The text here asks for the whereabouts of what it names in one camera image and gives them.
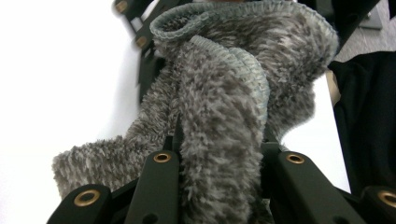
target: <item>gray fuzzy fabric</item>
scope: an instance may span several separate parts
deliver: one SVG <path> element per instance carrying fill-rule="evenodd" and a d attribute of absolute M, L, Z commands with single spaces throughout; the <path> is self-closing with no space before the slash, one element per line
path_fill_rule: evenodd
<path fill-rule="evenodd" d="M 270 222 L 259 196 L 263 129 L 281 139 L 312 115 L 312 83 L 337 49 L 334 30 L 292 2 L 188 4 L 150 28 L 167 65 L 124 137 L 54 159 L 61 195 L 139 177 L 181 114 L 184 223 Z"/>

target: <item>knitted fabric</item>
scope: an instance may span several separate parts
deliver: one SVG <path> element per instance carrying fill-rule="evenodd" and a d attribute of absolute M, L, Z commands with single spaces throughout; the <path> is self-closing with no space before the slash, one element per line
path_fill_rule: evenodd
<path fill-rule="evenodd" d="M 114 190 L 139 177 L 180 114 L 182 220 L 269 222 L 259 196 L 264 126 L 280 139 L 312 115 L 312 82 L 336 51 L 334 30 L 291 2 L 188 4 L 150 28 L 167 65 L 124 137 L 54 159 L 61 195 L 89 183 Z"/>

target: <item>white background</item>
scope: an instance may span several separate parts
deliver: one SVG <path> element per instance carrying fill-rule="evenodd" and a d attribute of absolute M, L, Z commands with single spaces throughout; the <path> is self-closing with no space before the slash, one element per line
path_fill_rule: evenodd
<path fill-rule="evenodd" d="M 0 2 L 0 223 L 45 223 L 58 153 L 124 134 L 138 111 L 138 51 L 112 1 Z M 326 79 L 317 114 L 285 138 L 348 189 Z"/>

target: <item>black cloth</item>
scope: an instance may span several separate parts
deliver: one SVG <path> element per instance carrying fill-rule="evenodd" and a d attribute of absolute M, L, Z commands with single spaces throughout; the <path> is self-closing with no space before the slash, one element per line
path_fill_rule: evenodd
<path fill-rule="evenodd" d="M 396 188 L 396 52 L 332 62 L 341 93 L 334 107 L 352 194 Z"/>

